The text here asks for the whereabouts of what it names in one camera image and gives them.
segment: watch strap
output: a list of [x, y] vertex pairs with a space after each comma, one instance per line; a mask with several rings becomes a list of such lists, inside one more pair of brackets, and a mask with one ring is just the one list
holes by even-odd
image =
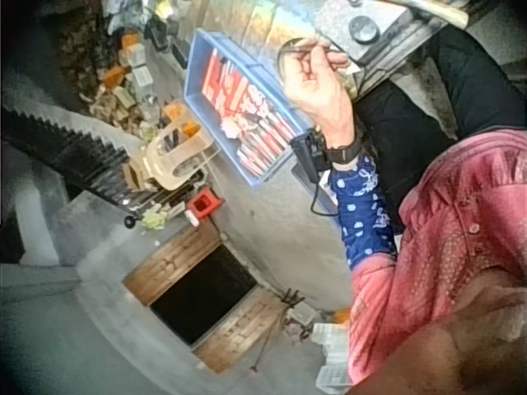
[[326, 156], [329, 161], [345, 165], [354, 160], [362, 150], [362, 142], [356, 138], [349, 146], [339, 146], [337, 148], [327, 148]]

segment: wooden door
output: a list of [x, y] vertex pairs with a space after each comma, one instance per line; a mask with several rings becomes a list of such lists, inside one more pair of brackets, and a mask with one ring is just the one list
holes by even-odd
[[123, 280], [124, 286], [142, 304], [150, 306], [221, 242], [216, 228], [210, 221], [205, 221], [198, 228], [192, 227], [160, 247]]

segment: wire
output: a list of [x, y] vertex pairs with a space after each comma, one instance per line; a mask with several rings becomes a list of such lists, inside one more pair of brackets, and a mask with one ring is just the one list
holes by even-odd
[[317, 198], [319, 197], [319, 191], [320, 191], [320, 179], [317, 181], [316, 186], [315, 186], [315, 195], [313, 196], [313, 202], [311, 202], [310, 211], [313, 214], [316, 214], [317, 216], [331, 216], [331, 217], [338, 216], [338, 213], [331, 214], [331, 213], [327, 213], [327, 212], [315, 211], [315, 203], [316, 203]]

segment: hand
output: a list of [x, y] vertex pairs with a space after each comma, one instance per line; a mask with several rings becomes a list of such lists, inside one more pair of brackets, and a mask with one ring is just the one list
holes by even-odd
[[350, 145], [355, 138], [353, 109], [335, 70], [349, 66], [345, 53], [326, 53], [315, 39], [298, 46], [313, 46], [310, 53], [283, 56], [284, 93], [322, 127], [328, 148]]

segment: dark doorway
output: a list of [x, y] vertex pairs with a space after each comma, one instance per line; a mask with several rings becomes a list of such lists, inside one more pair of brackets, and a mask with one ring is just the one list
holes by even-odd
[[221, 245], [150, 307], [192, 346], [255, 286], [256, 280]]

